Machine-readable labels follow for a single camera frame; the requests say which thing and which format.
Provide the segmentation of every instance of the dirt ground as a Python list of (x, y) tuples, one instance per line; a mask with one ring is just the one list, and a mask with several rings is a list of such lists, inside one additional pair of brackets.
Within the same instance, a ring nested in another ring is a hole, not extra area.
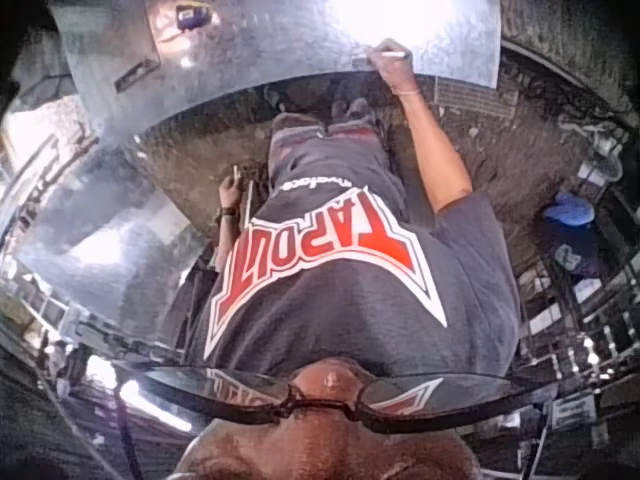
[[(433, 78), (422, 78), (429, 102)], [(417, 176), (410, 132), (400, 105), (376, 73), (322, 75), (270, 85), (288, 110), (328, 119), (336, 97), (366, 97), (388, 127), (391, 155), (407, 187), (411, 218), (428, 224), (432, 214)], [(488, 195), (503, 222), (517, 275), (536, 255), (532, 222), (558, 189), (575, 176), (588, 158), (588, 141), (557, 126), (558, 114), (572, 118), (593, 111), (587, 93), (526, 59), (506, 55), (501, 62), (498, 92), (518, 91), (511, 119), (471, 110), (434, 105), (443, 129), (461, 153), (474, 187)], [(167, 119), (147, 131), (128, 149), (194, 225), (215, 235), (217, 187), (238, 165), (258, 181), (258, 198), (266, 198), (265, 162), (270, 120), (277, 114), (255, 88), (216, 99)]]

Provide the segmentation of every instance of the hand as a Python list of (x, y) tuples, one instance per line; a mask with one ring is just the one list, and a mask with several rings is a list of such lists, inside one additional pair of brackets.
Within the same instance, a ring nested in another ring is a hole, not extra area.
[[(385, 56), (383, 52), (404, 53), (404, 58)], [(416, 77), (413, 74), (411, 51), (395, 40), (388, 38), (376, 48), (367, 48), (367, 57), (376, 67), (395, 95), (418, 92)]]
[(238, 208), (242, 200), (242, 179), (229, 175), (220, 184), (218, 192), (220, 193), (220, 207)]

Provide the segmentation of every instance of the eyeglasses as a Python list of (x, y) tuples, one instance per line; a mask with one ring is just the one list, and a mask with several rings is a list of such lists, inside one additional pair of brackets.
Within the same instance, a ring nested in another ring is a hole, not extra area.
[[(546, 432), (546, 409), (557, 384), (464, 373), (429, 373), (374, 379), (354, 402), (306, 398), (287, 379), (206, 367), (117, 364), (115, 389), (121, 439), (136, 480), (143, 475), (128, 428), (127, 389), (143, 392), (151, 405), (178, 405), (206, 417), (243, 425), (278, 423), (297, 409), (341, 411), (353, 422), (383, 434), (433, 432), (471, 425), (534, 405), (543, 411), (539, 434)], [(535, 469), (539, 447), (524, 471)]]

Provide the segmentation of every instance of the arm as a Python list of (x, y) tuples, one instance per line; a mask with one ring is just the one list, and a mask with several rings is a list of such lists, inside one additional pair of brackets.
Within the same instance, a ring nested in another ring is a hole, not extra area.
[[(242, 200), (239, 178), (234, 179), (232, 176), (225, 178), (220, 185), (219, 193), (220, 207), (224, 209), (235, 208), (236, 212), (239, 210), (240, 201)], [(224, 270), (227, 257), (239, 236), (240, 216), (223, 214), (220, 218), (220, 241), (218, 242), (218, 253), (214, 266), (216, 272), (222, 272)]]
[[(403, 52), (404, 58), (387, 57), (385, 51)], [(393, 40), (385, 40), (368, 52), (382, 78), (400, 98), (416, 149), (420, 177), (433, 210), (473, 191), (471, 178), (460, 155), (436, 122), (418, 89), (411, 66), (411, 52)]]

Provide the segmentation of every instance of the man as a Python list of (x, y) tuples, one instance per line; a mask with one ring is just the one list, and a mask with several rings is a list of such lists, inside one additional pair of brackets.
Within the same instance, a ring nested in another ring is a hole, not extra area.
[[(407, 223), (405, 190), (389, 170), (366, 102), (334, 115), (342, 121), (329, 129), (301, 115), (278, 117), (271, 195), (242, 233), (237, 182), (221, 188), (224, 273), (190, 363), (289, 377), (302, 398), (345, 405), (373, 375), (506, 372), (519, 303), (500, 226), (487, 199), (472, 193), (460, 156), (425, 105), (410, 52), (388, 40), (368, 56), (403, 106), (435, 228)], [(382, 435), (331, 408), (303, 408), (271, 425), (214, 422), (176, 472), (478, 474), (455, 433)]]

